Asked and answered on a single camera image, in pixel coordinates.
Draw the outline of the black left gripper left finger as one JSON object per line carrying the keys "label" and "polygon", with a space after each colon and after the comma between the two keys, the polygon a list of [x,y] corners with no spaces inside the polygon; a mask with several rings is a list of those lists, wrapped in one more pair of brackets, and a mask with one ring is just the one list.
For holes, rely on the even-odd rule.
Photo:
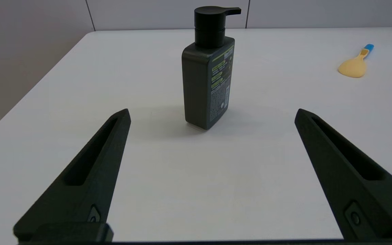
{"label": "black left gripper left finger", "polygon": [[107,243],[107,218],[131,125],[114,113],[14,225],[20,243]]}

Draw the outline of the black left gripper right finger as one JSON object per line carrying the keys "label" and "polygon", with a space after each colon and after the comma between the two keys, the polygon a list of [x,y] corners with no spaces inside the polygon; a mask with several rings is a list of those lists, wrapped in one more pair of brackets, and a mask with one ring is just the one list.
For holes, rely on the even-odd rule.
{"label": "black left gripper right finger", "polygon": [[392,174],[304,109],[295,126],[347,242],[392,242]]}

